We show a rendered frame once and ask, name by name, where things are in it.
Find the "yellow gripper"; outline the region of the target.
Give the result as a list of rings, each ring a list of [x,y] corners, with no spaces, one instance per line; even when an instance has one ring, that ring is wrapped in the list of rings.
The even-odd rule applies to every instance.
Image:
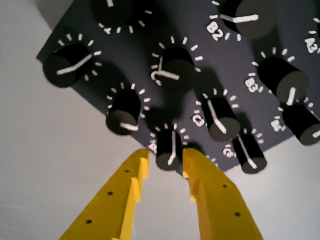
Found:
[[[134,151],[58,240],[130,240],[149,159],[149,149]],[[182,160],[190,200],[196,201],[200,240],[264,240],[234,182],[196,149],[184,148]]]

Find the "black knob box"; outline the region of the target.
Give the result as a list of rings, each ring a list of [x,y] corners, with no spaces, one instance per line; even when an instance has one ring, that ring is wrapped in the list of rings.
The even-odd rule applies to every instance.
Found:
[[[320,0],[75,0],[37,58],[182,176],[184,148],[254,174],[320,140]]]

